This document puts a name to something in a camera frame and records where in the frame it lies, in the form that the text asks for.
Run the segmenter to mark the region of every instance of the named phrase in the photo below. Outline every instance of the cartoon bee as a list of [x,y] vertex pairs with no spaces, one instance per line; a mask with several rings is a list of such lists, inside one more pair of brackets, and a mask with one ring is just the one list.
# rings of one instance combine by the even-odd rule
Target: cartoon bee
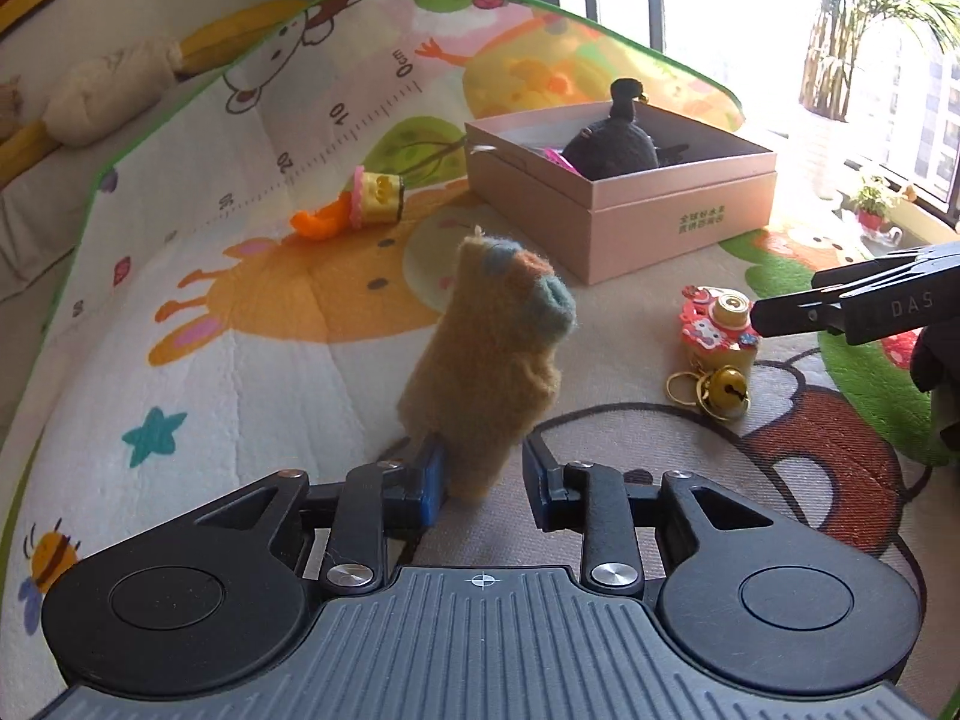
[[[40,604],[43,596],[59,579],[59,575],[78,560],[77,551],[80,549],[80,541],[71,544],[70,536],[64,536],[59,531],[63,521],[62,517],[58,519],[54,529],[44,533],[38,544],[34,543],[37,533],[36,523],[30,528],[30,536],[23,536],[23,557],[30,560],[30,576],[20,585],[17,598],[27,603],[23,610],[23,627],[27,629],[28,635],[33,635],[40,624]],[[32,555],[27,551],[28,538],[30,548],[34,551]]]

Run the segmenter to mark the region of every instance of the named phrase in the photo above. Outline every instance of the window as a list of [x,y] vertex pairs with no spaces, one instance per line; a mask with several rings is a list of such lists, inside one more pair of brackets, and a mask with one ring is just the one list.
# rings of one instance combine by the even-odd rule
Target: window
[[947,127],[944,129],[944,143],[951,148],[960,146],[960,124],[947,122]]
[[[600,23],[640,42],[648,37],[653,42],[653,23],[661,12],[670,57],[732,90],[752,127],[792,137],[800,63],[809,48],[810,5],[819,0],[661,0],[661,7],[648,7],[655,1],[592,0],[592,12]],[[770,2],[778,8],[757,6]],[[575,12],[589,9],[587,0],[560,0],[560,5]],[[736,34],[724,28],[731,23]],[[945,179],[938,175],[943,154],[960,148],[953,145],[960,130],[947,128],[948,119],[960,127],[960,52],[944,55],[928,35],[917,40],[896,20],[877,23],[859,47],[843,105],[850,123],[848,159],[880,164],[915,182],[925,210],[960,215],[960,208],[947,208]],[[960,158],[954,163],[960,166]]]
[[953,175],[953,165],[956,163],[955,154],[941,154],[940,165],[937,167],[937,175],[944,181],[949,181]]

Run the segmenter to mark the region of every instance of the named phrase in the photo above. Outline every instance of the orange toy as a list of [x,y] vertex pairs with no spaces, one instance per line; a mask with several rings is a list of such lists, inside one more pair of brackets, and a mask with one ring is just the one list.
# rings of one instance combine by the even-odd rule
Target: orange toy
[[344,232],[350,226],[350,193],[341,191],[340,196],[328,206],[313,212],[297,211],[290,220],[296,234],[311,241],[326,241]]

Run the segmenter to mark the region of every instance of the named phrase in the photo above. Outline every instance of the pink box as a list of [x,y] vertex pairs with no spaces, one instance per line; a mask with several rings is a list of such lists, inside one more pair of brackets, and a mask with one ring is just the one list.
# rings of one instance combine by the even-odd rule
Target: pink box
[[689,143],[680,165],[592,182],[531,151],[563,148],[608,111],[587,103],[468,122],[470,186],[587,284],[768,223],[776,153],[650,105],[637,103],[637,123],[658,146]]

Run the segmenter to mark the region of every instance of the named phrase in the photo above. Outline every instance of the keychain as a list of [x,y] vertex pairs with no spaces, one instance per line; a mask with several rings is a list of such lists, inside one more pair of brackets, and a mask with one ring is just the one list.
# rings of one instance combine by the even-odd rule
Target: keychain
[[[682,400],[670,389],[675,381],[688,377],[696,380],[696,400]],[[682,370],[674,373],[666,380],[666,394],[680,406],[699,406],[720,422],[740,418],[750,408],[747,377],[732,365],[724,365],[713,372]]]
[[[747,379],[760,345],[760,336],[750,326],[750,299],[715,287],[685,287],[683,297],[680,339],[692,370],[667,378],[667,397],[721,422],[741,418],[750,408]],[[674,382],[685,378],[694,382],[693,400],[673,392]]]

